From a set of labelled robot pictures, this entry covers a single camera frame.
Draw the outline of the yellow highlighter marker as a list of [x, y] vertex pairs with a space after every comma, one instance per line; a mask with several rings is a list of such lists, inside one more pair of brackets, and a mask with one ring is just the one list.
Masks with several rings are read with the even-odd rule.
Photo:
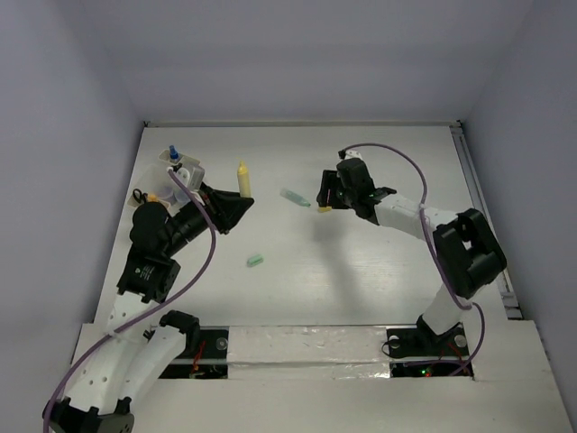
[[242, 198], [250, 198], [252, 196], [250, 174], [244, 161], [239, 162], [237, 169], [237, 182], [240, 196]]

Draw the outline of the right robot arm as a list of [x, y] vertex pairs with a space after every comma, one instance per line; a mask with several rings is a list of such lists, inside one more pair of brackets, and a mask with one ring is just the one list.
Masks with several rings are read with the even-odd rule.
[[433, 254], [442, 286], [417, 319], [416, 332], [401, 348], [417, 346], [434, 354], [443, 348], [472, 298], [507, 267], [506, 256], [486, 217], [477, 209], [443, 211], [377, 188], [360, 158], [340, 161], [324, 170], [316, 197], [320, 207], [351, 209], [376, 226], [396, 229], [424, 241]]

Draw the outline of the clear jar purple contents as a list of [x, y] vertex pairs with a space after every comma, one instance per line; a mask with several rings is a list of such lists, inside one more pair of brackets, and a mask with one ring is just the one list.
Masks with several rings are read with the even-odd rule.
[[155, 189], [155, 194], [159, 200], [173, 203], [175, 199], [175, 189], [172, 184], [163, 183]]

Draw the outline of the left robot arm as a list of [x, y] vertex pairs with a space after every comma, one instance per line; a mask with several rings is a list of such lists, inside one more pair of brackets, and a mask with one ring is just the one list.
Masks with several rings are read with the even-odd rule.
[[176, 214], [145, 200], [102, 337], [70, 367], [47, 403], [46, 432], [130, 432], [134, 408], [178, 356], [201, 346], [197, 317], [168, 309], [180, 266], [174, 255], [204, 231], [228, 234], [253, 198], [206, 184]]

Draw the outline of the black handled scissors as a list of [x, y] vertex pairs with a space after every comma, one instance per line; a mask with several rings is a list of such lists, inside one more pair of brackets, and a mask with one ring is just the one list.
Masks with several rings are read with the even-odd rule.
[[134, 189], [132, 193], [134, 201], [138, 204], [143, 204], [148, 201], [148, 195], [140, 189]]

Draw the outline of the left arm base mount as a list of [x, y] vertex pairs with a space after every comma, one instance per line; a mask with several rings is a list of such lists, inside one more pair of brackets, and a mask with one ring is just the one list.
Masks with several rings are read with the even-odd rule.
[[199, 343], [173, 360], [161, 379], [218, 380], [228, 377], [228, 327], [201, 327]]

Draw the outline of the clear spray bottle blue cap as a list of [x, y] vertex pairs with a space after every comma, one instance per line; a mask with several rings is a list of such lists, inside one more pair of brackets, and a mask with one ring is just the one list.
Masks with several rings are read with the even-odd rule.
[[169, 160], [172, 163], [177, 163], [180, 160], [179, 152], [174, 145], [169, 146]]

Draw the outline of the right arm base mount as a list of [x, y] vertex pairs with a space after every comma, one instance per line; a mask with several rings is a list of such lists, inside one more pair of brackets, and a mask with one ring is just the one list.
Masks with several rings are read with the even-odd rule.
[[419, 317], [415, 325], [388, 329], [380, 350], [390, 360], [393, 377], [474, 376], [461, 322], [438, 335]]

